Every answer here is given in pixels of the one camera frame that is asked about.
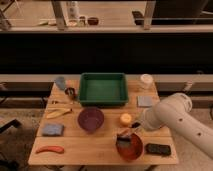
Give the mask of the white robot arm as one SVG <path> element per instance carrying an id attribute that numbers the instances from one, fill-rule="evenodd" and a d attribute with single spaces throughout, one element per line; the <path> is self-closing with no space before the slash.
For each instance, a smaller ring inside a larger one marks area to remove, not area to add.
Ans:
<path id="1" fill-rule="evenodd" d="M 192 117 L 191 110 L 191 98 L 184 93 L 175 93 L 144 109 L 139 122 L 146 131 L 167 126 L 213 159 L 213 129 Z"/>

